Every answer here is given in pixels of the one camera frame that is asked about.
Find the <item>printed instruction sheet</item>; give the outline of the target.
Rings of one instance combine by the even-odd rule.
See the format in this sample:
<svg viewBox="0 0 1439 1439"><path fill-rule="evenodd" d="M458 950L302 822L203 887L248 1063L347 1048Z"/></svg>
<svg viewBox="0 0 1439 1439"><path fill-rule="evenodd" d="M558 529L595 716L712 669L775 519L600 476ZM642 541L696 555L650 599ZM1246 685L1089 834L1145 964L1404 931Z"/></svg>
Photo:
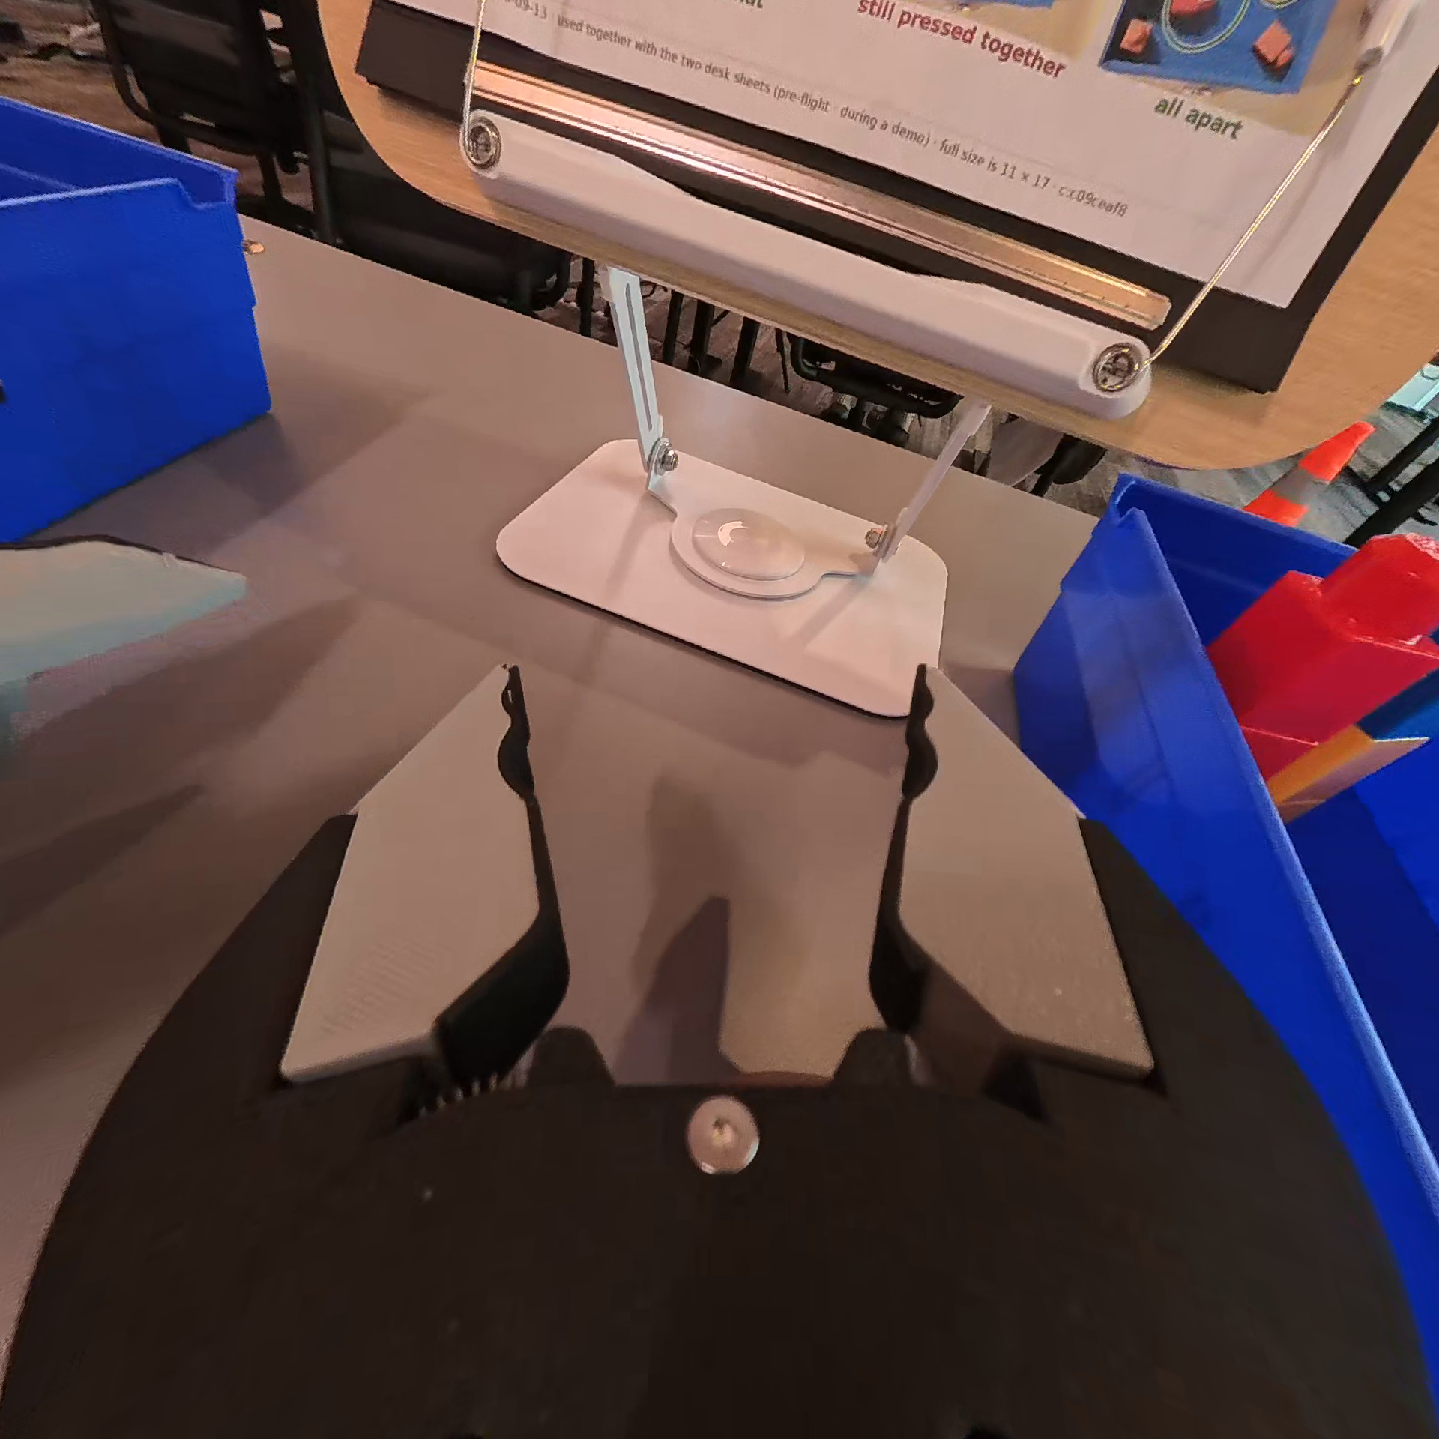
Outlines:
<svg viewBox="0 0 1439 1439"><path fill-rule="evenodd" d="M1209 279L1376 3L486 3L482 32Z"/></svg>

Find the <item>blue plastic bin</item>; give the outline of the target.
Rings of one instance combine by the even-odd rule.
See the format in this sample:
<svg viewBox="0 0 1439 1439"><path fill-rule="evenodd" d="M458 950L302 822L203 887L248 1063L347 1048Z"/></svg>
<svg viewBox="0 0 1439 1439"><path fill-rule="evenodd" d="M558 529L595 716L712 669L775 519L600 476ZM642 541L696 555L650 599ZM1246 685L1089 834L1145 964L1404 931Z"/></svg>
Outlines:
<svg viewBox="0 0 1439 1439"><path fill-rule="evenodd" d="M236 169L3 99L3 537L259 419Z"/></svg>
<svg viewBox="0 0 1439 1439"><path fill-rule="evenodd" d="M1354 553L1121 476L1015 664L1020 746L1157 880L1299 1060L1438 1363L1438 767L1431 745L1286 825L1207 645Z"/></svg>

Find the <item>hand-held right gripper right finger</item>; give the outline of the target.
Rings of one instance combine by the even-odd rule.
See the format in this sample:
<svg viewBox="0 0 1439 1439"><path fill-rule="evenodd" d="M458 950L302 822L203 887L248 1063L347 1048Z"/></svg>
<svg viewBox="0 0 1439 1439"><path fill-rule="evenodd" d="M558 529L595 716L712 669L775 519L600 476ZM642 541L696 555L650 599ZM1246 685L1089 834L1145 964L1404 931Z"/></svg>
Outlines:
<svg viewBox="0 0 1439 1439"><path fill-rule="evenodd" d="M933 1080L1022 1058L1154 1072L1083 817L940 668L921 666L869 983Z"/></svg>

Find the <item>red mega block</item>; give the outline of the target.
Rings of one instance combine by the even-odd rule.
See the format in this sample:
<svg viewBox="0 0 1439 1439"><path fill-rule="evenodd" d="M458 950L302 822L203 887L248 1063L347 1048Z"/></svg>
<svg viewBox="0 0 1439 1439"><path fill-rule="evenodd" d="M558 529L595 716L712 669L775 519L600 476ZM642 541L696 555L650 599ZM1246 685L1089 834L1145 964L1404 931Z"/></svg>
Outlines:
<svg viewBox="0 0 1439 1439"><path fill-rule="evenodd" d="M1243 724L1241 733L1265 781L1303 760L1320 741Z"/></svg>
<svg viewBox="0 0 1439 1439"><path fill-rule="evenodd" d="M1210 644L1245 729L1316 745L1436 671L1438 544L1392 532L1289 570Z"/></svg>

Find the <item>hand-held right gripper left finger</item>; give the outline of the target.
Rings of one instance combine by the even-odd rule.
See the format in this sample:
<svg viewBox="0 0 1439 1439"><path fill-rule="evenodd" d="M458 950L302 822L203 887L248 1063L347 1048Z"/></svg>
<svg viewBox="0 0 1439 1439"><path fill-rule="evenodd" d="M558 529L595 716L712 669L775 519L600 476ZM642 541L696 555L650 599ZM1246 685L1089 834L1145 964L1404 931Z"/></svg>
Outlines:
<svg viewBox="0 0 1439 1439"><path fill-rule="evenodd" d="M289 1082L405 1058L491 1086L558 1014L570 954L530 741L501 664L354 808Z"/></svg>

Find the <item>black office chair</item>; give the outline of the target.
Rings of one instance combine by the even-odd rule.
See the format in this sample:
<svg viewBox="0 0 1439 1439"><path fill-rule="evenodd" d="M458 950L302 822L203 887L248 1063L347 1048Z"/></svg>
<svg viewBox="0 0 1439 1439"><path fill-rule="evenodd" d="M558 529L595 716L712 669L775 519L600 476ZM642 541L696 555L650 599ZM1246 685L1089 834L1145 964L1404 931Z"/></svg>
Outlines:
<svg viewBox="0 0 1439 1439"><path fill-rule="evenodd" d="M571 287L573 258L431 198L374 150L340 90L319 3L97 1L126 107L172 150L253 159L261 214L513 311Z"/></svg>

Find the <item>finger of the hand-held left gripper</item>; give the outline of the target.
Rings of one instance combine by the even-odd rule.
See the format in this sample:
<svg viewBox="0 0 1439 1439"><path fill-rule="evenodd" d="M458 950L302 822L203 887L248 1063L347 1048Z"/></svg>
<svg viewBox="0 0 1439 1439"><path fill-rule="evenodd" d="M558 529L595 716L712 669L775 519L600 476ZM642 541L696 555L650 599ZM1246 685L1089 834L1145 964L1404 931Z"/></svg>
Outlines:
<svg viewBox="0 0 1439 1439"><path fill-rule="evenodd" d="M112 536L4 543L4 741L35 676L164 635L246 594L236 570Z"/></svg>

